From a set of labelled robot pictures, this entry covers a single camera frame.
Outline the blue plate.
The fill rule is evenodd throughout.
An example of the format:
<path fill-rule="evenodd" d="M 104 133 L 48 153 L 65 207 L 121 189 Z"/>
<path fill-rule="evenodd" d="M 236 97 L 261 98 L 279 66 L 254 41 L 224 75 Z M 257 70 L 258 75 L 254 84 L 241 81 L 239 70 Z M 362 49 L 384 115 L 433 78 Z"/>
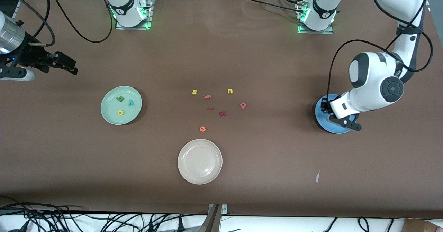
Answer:
<path fill-rule="evenodd" d="M 322 109 L 323 98 L 326 98 L 326 95 L 320 98 L 314 107 L 315 119 L 320 128 L 331 134 L 345 134 L 350 132 L 351 130 L 349 128 L 331 122 L 330 118 L 334 113 L 328 108 Z"/>

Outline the light green plate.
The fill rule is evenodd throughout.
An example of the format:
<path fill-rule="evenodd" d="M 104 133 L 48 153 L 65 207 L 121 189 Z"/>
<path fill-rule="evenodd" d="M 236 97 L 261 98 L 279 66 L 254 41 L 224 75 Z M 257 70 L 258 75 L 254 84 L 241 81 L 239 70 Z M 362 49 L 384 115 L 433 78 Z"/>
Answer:
<path fill-rule="evenodd" d="M 117 101 L 116 97 L 122 96 L 123 102 Z M 128 106 L 128 101 L 132 99 L 134 106 Z M 119 86 L 111 89 L 101 102 L 101 115 L 103 119 L 112 125 L 125 125 L 131 123 L 141 112 L 142 96 L 133 87 Z M 122 116 L 118 115 L 119 110 L 124 110 Z"/>

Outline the brown table cover sheet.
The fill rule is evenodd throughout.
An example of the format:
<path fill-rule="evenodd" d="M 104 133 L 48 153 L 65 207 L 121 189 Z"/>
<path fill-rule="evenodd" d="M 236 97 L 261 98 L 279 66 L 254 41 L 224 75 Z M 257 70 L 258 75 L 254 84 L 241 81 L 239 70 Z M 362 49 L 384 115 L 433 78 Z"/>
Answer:
<path fill-rule="evenodd" d="M 236 215 L 443 218 L 443 48 L 431 14 L 432 64 L 397 103 L 361 114 L 361 131 L 334 135 L 313 108 L 335 51 L 352 39 L 385 47 L 396 29 L 372 0 L 339 9 L 333 35 L 310 35 L 290 11 L 250 0 L 160 0 L 150 30 L 93 44 L 52 0 L 49 51 L 79 73 L 0 80 L 0 195 L 94 211 L 206 213 L 225 203 Z M 101 102 L 119 86 L 135 88 L 142 109 L 112 125 Z M 177 166 L 195 139 L 223 155 L 204 185 Z"/>

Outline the brown cardboard box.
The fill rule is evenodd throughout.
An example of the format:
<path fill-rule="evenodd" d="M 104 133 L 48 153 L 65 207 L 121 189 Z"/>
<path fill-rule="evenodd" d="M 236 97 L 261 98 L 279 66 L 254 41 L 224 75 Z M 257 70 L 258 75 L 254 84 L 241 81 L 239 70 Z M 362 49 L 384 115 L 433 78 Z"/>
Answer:
<path fill-rule="evenodd" d="M 405 219 L 401 232 L 443 232 L 443 225 L 429 220 Z"/>

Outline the cream white plate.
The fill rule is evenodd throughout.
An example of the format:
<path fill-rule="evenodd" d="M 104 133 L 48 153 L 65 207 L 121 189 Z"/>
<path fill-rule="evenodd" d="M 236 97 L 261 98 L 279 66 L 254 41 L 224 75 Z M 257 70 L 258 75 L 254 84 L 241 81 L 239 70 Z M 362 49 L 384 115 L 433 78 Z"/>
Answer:
<path fill-rule="evenodd" d="M 182 147 L 177 166 L 184 180 L 195 185 L 204 185 L 220 174 L 223 155 L 212 141 L 195 139 Z"/>

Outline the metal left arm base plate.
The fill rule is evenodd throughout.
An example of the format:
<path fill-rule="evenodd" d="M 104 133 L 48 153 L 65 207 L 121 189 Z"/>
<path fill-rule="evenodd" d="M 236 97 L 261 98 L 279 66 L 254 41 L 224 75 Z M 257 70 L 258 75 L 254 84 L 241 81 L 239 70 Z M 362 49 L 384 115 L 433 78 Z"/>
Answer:
<path fill-rule="evenodd" d="M 323 34 L 332 35 L 334 16 L 336 11 L 317 13 L 312 9 L 310 2 L 298 1 L 295 4 L 296 10 L 300 12 L 297 14 L 298 33 L 308 34 Z"/>

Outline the metal table edge bracket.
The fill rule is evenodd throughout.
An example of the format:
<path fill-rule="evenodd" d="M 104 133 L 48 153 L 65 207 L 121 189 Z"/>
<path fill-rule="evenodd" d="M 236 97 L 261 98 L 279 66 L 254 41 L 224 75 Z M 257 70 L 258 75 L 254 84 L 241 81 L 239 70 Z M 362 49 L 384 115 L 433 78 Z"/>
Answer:
<path fill-rule="evenodd" d="M 220 223 L 222 216 L 227 215 L 228 204 L 209 204 L 208 216 L 209 222 L 205 232 L 220 232 Z"/>

